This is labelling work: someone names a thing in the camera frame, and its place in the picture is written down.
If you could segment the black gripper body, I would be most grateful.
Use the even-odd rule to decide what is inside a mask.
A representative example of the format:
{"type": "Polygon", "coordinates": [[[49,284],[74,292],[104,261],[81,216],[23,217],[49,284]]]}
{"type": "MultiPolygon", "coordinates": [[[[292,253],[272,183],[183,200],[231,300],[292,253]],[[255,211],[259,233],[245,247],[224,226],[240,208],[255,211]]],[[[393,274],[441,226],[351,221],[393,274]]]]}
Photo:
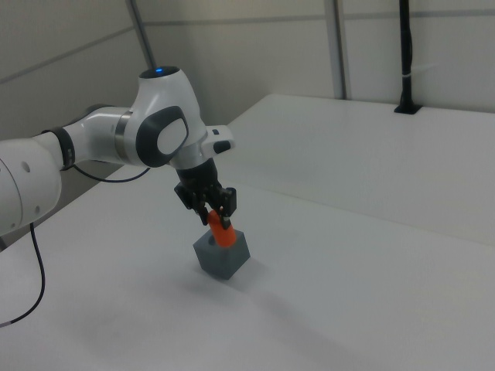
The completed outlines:
{"type": "Polygon", "coordinates": [[[174,190],[187,209],[198,209],[200,202],[209,203],[216,209],[216,196],[211,191],[220,187],[220,183],[212,158],[194,168],[177,169],[176,173],[179,176],[179,184],[174,190]]]}

